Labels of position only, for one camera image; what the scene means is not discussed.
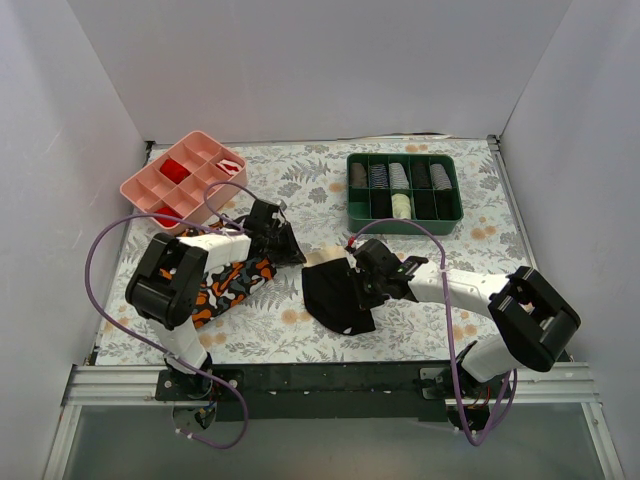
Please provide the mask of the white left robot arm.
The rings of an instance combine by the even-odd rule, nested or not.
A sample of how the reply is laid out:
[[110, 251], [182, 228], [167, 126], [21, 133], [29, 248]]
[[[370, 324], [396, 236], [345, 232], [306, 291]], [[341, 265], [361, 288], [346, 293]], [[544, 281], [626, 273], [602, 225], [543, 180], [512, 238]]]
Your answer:
[[125, 298], [150, 322], [166, 363], [180, 372], [180, 390], [200, 400], [211, 392], [213, 377], [197, 330], [271, 281], [279, 266], [304, 261], [283, 206], [256, 200], [233, 225], [155, 235]]

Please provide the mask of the black underwear beige waistband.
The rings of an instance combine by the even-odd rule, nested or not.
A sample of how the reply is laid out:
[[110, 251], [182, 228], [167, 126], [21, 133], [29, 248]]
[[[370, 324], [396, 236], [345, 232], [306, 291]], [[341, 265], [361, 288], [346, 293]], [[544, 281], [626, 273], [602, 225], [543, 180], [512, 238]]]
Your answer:
[[354, 336], [375, 330], [370, 311], [361, 310], [349, 277], [351, 265], [341, 246], [331, 246], [305, 255], [301, 270], [306, 311], [330, 331]]

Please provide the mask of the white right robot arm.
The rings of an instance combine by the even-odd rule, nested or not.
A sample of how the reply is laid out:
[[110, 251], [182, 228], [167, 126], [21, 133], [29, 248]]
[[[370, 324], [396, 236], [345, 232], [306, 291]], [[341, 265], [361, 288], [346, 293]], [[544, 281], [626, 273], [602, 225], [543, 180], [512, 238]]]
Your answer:
[[534, 268], [509, 275], [445, 270], [424, 258], [401, 261], [376, 239], [347, 247], [356, 261], [351, 271], [361, 308], [388, 299], [439, 303], [491, 319], [498, 333], [466, 348], [452, 373], [454, 389], [475, 397], [489, 381], [527, 367], [547, 372], [581, 326], [577, 312]]

